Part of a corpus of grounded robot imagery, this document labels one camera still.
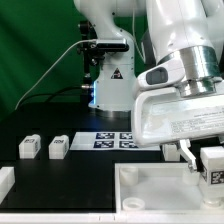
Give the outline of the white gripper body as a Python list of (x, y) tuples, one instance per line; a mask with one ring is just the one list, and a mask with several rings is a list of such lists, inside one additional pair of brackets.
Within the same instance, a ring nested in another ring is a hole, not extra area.
[(138, 146), (204, 139), (224, 134), (224, 94), (182, 98), (174, 87), (141, 93), (131, 118)]

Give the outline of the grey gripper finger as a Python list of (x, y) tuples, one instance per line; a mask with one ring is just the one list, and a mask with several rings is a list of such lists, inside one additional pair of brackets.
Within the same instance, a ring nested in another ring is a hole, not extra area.
[(188, 168), (191, 172), (197, 171), (196, 157), (190, 151), (190, 140), (182, 139), (178, 141), (178, 152), (187, 161)]

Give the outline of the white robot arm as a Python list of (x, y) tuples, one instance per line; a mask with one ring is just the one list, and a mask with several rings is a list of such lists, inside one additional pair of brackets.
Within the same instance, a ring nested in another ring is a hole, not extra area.
[[(176, 144), (191, 171), (192, 141), (224, 134), (224, 0), (73, 0), (93, 26), (90, 49), (100, 74), (90, 108), (102, 115), (130, 114), (139, 147)], [(152, 68), (134, 71), (134, 38), (115, 18), (146, 16), (155, 57)]]

